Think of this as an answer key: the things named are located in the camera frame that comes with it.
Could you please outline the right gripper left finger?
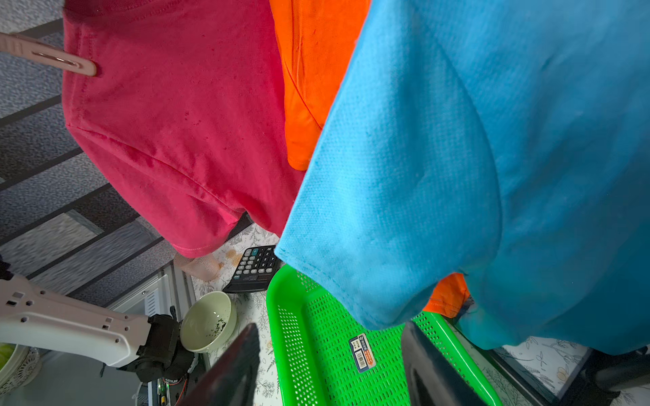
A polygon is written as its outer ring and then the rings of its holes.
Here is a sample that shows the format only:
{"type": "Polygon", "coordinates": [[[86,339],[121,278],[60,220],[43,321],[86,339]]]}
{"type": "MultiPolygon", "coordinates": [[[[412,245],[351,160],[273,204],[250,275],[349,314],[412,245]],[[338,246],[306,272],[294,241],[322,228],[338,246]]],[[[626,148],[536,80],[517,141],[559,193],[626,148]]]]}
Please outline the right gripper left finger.
{"type": "Polygon", "coordinates": [[[259,331],[250,323],[179,405],[252,406],[259,365],[259,331]]]}

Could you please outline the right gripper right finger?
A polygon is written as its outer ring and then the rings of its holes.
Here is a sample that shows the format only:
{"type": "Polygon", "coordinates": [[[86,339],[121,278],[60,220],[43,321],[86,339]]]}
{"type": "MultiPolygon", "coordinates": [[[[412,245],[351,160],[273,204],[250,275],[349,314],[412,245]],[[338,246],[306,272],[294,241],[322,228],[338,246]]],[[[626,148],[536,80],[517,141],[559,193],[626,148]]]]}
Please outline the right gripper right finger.
{"type": "Polygon", "coordinates": [[[411,405],[486,405],[413,321],[405,324],[401,351],[411,405]]]}

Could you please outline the blue t-shirt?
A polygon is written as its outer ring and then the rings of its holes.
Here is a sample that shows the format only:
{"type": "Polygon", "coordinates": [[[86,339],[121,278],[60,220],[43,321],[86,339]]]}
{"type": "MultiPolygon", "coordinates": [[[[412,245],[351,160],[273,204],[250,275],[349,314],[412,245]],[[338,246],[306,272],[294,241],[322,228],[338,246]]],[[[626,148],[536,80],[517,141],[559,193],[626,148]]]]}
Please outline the blue t-shirt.
{"type": "Polygon", "coordinates": [[[649,343],[649,4],[375,1],[277,256],[365,328],[649,343]]]}

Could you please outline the pink garment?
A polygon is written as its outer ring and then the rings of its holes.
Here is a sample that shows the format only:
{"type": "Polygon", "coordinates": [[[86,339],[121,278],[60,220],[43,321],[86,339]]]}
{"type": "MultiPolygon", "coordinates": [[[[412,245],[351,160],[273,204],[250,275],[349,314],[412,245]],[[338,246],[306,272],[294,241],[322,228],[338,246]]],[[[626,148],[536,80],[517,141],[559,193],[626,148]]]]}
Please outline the pink garment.
{"type": "Polygon", "coordinates": [[[284,79],[266,1],[67,1],[69,133],[177,252],[212,253],[244,214],[281,234],[303,175],[288,163],[284,79]]]}

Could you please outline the orange garment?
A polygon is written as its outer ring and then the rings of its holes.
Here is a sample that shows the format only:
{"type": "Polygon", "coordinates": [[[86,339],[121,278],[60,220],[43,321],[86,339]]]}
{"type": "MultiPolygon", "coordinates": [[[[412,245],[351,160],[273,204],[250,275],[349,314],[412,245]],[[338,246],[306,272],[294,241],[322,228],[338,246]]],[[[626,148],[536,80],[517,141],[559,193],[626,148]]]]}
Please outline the orange garment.
{"type": "Polygon", "coordinates": [[[277,254],[372,329],[469,292],[457,265],[460,87],[414,1],[274,1],[289,164],[277,254]]]}

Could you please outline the pink clothespin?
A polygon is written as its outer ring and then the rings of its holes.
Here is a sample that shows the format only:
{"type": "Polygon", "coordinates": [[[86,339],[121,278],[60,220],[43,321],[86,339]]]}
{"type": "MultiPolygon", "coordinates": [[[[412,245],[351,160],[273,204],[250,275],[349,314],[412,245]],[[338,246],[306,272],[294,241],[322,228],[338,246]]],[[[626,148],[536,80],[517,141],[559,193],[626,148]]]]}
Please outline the pink clothespin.
{"type": "Polygon", "coordinates": [[[1,34],[1,51],[35,63],[67,70],[76,74],[94,77],[98,73],[96,64],[74,54],[64,52],[39,40],[18,34],[1,34]]]}

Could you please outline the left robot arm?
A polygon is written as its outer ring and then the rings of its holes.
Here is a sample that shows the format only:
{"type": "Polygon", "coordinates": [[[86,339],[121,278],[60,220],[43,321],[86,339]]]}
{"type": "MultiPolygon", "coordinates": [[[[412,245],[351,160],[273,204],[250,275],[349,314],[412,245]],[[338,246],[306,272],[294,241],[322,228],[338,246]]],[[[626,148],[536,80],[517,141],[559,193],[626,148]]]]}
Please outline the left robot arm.
{"type": "Polygon", "coordinates": [[[179,312],[125,314],[44,289],[1,263],[1,341],[80,355],[143,383],[179,381],[196,355],[180,339],[179,312]]]}

